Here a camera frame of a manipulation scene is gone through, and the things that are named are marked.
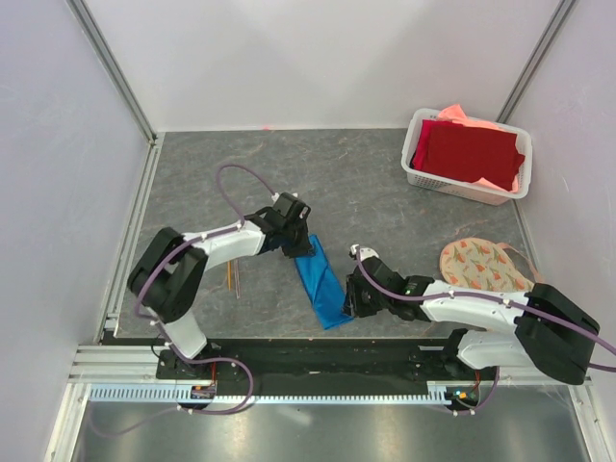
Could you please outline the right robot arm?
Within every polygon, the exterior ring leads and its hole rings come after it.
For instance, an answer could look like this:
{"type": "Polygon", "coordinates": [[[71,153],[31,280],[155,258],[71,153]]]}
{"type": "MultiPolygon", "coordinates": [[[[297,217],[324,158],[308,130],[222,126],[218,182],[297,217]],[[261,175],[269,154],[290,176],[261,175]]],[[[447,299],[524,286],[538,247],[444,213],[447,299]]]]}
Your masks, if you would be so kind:
{"type": "Polygon", "coordinates": [[[344,310],[354,318],[388,310],[405,321],[463,324],[440,357],[451,378],[485,368],[533,366],[565,384],[585,380],[599,327],[552,286],[498,294],[424,276],[394,276],[383,288],[359,270],[346,282],[344,310]]]}

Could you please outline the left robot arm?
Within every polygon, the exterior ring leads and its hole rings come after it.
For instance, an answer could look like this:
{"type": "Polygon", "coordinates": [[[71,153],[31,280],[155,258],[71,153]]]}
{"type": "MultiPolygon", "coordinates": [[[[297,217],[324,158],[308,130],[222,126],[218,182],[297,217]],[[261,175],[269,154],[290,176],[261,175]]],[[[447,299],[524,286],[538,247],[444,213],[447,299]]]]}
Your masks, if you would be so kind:
{"type": "Polygon", "coordinates": [[[190,378],[211,368],[207,337],[193,314],[206,271],[244,257],[281,249],[288,258],[312,256],[307,219],[311,208],[298,201],[264,207],[239,221],[210,231],[160,230],[131,270],[127,289],[135,314],[152,321],[178,355],[178,368],[190,378]]]}

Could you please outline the orange plastic fork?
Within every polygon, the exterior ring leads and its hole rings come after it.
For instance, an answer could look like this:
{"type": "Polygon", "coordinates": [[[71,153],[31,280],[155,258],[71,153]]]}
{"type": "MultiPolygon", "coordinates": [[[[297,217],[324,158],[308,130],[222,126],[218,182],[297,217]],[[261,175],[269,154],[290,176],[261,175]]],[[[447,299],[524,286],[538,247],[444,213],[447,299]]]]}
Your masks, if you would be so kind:
{"type": "Polygon", "coordinates": [[[231,292],[234,287],[234,271],[232,262],[227,262],[227,288],[231,292]]]}

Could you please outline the blue cloth napkin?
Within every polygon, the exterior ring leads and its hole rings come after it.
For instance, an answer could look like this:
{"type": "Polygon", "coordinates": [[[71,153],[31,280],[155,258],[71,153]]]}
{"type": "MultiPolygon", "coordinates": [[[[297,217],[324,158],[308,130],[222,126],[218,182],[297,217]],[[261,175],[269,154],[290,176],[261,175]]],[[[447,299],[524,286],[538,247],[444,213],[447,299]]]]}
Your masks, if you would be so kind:
{"type": "Polygon", "coordinates": [[[316,234],[309,236],[309,244],[313,254],[295,258],[295,268],[317,320],[324,330],[351,322],[343,311],[346,294],[316,234]]]}

